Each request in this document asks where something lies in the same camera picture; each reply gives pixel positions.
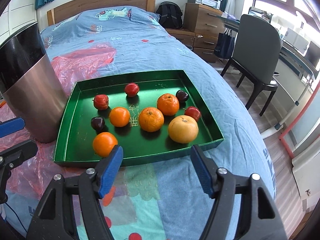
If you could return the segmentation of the dark plum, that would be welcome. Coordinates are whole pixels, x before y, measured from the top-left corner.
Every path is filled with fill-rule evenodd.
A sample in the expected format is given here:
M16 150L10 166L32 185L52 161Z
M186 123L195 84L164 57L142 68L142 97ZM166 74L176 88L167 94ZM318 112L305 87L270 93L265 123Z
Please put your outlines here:
M189 99L189 94L181 89L176 92L175 96L179 102L186 102Z
M91 119L91 127L95 131L101 131L105 127L105 119L101 116L95 116Z

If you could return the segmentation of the smooth orange front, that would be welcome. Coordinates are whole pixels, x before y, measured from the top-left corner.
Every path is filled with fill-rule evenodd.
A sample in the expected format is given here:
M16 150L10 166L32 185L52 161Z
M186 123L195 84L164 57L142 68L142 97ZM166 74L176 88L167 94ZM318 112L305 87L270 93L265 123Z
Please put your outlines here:
M124 107L115 107L110 111L109 120L115 127L124 127L130 121L131 115L129 110Z

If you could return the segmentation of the yellow apple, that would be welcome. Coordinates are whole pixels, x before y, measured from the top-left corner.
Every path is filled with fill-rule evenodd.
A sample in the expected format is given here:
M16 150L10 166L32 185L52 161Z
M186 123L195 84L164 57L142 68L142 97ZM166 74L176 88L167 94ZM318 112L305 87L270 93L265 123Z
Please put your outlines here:
M197 121L191 116L179 115L171 120L168 135L174 142L187 144L194 141L199 133Z

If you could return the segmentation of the small red apple top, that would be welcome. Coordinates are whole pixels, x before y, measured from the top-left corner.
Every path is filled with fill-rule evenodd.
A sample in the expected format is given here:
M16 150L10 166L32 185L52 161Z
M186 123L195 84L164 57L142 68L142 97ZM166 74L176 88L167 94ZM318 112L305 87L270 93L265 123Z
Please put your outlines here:
M192 117L193 119L195 119L195 121L199 121L199 119L201 118L200 110L194 106L186 108L184 114Z

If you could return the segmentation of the mandarin front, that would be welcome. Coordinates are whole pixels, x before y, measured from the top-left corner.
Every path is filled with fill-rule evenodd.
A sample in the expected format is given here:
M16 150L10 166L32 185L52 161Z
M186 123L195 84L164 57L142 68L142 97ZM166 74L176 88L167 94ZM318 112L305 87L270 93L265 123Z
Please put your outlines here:
M146 132L156 132L163 126L164 116L159 109L146 107L140 112L138 123L142 130Z

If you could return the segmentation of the mandarin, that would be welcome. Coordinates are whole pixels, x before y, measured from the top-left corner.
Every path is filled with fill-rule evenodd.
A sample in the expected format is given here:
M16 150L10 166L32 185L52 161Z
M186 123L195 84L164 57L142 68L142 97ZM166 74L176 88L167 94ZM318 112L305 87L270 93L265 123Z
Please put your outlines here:
M163 115L173 116L178 112L180 103L176 96L170 93L165 93L157 99L157 108L163 113Z
M142 130L146 132L156 132L163 126L164 116L159 109L146 107L140 112L138 123Z

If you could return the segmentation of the black steel electric kettle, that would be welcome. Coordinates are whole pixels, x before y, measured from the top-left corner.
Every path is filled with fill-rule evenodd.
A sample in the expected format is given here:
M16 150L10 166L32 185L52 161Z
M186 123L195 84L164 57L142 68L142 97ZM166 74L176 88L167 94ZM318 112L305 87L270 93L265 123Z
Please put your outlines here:
M37 141L49 143L57 138L67 96L36 22L1 44L1 95Z

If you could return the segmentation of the pink plastic sheet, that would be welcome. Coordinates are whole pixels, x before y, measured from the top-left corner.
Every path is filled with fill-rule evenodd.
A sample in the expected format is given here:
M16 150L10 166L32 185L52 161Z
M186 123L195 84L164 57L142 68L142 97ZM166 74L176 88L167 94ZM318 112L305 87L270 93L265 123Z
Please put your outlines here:
M98 43L56 56L51 64L69 96L76 82L99 77L101 69L111 68L116 54L110 44ZM38 142L37 146L37 155L12 171L7 184L9 193L39 200L53 175L61 173L70 177L80 173L80 168L64 168L53 162L55 142Z

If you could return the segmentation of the blue patterned bed cover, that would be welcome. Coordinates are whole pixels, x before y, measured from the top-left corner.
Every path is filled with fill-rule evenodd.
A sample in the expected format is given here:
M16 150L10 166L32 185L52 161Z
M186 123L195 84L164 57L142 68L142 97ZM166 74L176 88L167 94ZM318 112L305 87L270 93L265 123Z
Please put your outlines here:
M224 141L207 154L232 173L260 174L270 195L276 195L271 157L244 104L220 74L158 23L158 17L132 8L131 17L98 20L96 10L83 12L41 33L52 58L98 43L117 51L111 68L101 76L157 70L184 70L205 100ZM213 200L202 192L188 157L125 168L116 181L110 207L112 232L126 238L198 239Z

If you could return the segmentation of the white wardrobe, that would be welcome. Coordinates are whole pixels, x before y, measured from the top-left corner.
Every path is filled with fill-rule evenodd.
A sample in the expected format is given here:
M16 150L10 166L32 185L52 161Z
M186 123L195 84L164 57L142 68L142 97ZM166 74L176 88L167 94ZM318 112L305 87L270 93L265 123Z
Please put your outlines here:
M23 26L37 21L34 3L35 0L11 0L9 2L1 14L1 43Z

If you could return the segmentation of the green metal tray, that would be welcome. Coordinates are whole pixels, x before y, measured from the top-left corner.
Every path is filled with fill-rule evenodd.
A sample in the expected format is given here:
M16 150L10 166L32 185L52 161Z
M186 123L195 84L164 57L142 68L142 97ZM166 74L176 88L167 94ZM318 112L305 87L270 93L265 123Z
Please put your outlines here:
M181 103L175 115L164 115L164 122L156 131L142 128L144 109L157 109L157 101L164 94L186 92L188 100ZM197 137L188 143L175 142L168 133L170 122L181 116L188 107L200 111ZM103 76L79 81L68 99L61 120L53 160L68 167L92 167L100 156L93 148L98 132L91 121L101 117L103 130L111 133L123 148L124 166L141 165L189 155L190 148L216 148L224 140L209 107L183 70L157 70Z

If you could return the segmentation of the dark blue tote bag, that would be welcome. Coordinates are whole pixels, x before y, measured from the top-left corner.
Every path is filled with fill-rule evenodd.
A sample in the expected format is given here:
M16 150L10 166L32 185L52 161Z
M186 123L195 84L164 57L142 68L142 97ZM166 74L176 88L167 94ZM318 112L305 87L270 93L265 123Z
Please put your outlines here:
M214 55L220 59L230 59L234 49L235 38L232 30L226 29L224 33L219 33Z

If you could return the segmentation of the grey chair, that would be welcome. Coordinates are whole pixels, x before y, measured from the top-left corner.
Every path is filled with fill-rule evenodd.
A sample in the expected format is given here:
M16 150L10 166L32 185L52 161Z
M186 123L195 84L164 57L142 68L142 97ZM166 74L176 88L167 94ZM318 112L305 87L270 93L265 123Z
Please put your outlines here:
M245 105L247 109L262 91L269 91L260 115L264 114L278 88L273 75L282 46L278 31L265 19L248 14L241 16L233 54L221 76L233 66L241 72L237 86L240 86L244 78L253 83L253 92Z

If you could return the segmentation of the low wooden nightstand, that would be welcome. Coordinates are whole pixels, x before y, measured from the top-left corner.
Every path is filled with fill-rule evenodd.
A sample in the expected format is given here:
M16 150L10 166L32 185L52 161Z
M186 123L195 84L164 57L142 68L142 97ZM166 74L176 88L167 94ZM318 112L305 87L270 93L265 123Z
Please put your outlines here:
M215 63L218 57L214 54L217 37L204 34L193 33L187 29L169 29L166 31L195 54L208 63Z

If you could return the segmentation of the wooden headboard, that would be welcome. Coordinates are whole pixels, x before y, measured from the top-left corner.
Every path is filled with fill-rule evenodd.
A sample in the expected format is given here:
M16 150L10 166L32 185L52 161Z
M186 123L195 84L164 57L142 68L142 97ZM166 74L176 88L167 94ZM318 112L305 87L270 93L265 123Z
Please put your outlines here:
M130 5L154 12L156 0L72 0L47 11L48 25L57 24L86 10Z

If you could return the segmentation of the black backpack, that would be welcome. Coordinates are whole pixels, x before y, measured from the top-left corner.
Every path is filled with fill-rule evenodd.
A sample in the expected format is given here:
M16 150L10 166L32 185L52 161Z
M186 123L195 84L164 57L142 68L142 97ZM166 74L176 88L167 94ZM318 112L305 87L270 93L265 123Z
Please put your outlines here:
M163 28L169 29L181 29L183 25L182 21L182 11L180 7L173 2L162 2L157 11L160 15L159 24Z

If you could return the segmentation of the wooden drawer cabinet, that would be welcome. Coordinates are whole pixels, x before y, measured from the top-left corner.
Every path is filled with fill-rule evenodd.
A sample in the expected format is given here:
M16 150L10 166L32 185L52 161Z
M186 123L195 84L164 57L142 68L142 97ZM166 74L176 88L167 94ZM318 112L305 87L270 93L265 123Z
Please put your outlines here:
M186 3L183 27L197 34L218 37L225 31L222 11L201 4Z

